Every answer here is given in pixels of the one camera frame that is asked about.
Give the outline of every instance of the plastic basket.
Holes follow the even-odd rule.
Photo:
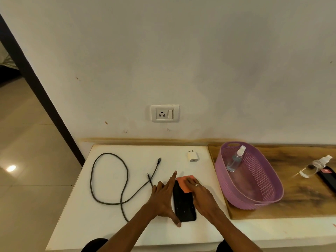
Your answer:
[[[229,172],[224,163],[246,146],[238,169]],[[220,187],[226,199],[235,207],[253,210],[277,202],[284,195],[282,183],[264,157],[254,146],[240,141],[231,141],[220,148],[215,169]]]

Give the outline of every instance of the hand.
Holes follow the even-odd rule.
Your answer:
[[[171,208],[171,195],[173,194],[173,187],[175,184],[177,171],[170,177],[166,185],[161,181],[157,186],[153,186],[152,194],[146,204],[154,210],[155,216],[169,217],[173,220],[177,227],[181,227],[181,221],[173,212]]]
[[[184,182],[194,195],[193,203],[198,212],[212,222],[214,217],[222,212],[213,195],[195,178],[187,178]]]

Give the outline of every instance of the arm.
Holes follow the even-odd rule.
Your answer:
[[[216,227],[234,252],[262,252],[253,241],[231,223],[210,191],[201,186],[197,179],[188,178],[185,183],[194,195],[196,209]]]
[[[180,220],[171,208],[171,195],[176,174],[177,172],[175,171],[166,185],[160,181],[157,186],[153,186],[148,202],[98,252],[131,251],[149,222],[156,216],[169,217],[178,227],[181,227]]]

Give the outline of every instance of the white table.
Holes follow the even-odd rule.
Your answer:
[[[190,163],[187,152],[194,150],[199,161]],[[110,238],[126,222],[120,206],[97,203],[90,193],[90,174],[94,160],[104,152],[121,157],[129,169],[129,182],[123,200],[144,184],[147,172],[152,174],[159,157],[162,161],[153,182],[166,183],[174,170],[177,176],[194,175],[214,195],[220,208],[228,211],[218,184],[208,149],[205,146],[121,146],[95,145],[82,168],[46,250],[81,249],[89,241]],[[96,163],[93,187],[96,197],[105,202],[119,202],[126,181],[126,170],[120,160],[102,156]],[[128,219],[148,200],[147,184],[131,201],[124,204]],[[236,227],[260,247],[323,245],[336,242],[336,217],[233,220]],[[197,220],[177,228],[168,218],[156,217],[138,239],[134,250],[208,251],[215,249],[221,235],[201,214]]]

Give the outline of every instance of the bottle cap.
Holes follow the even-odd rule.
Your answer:
[[[330,159],[332,159],[332,158],[333,158],[332,156],[327,155],[327,156],[325,156],[325,157],[322,157],[322,158],[320,159],[320,162],[321,162],[323,165],[326,165],[326,164],[330,161]]]
[[[237,155],[242,156],[245,152],[245,149],[246,149],[245,146],[241,146],[240,149],[238,149],[238,151],[237,151]]]

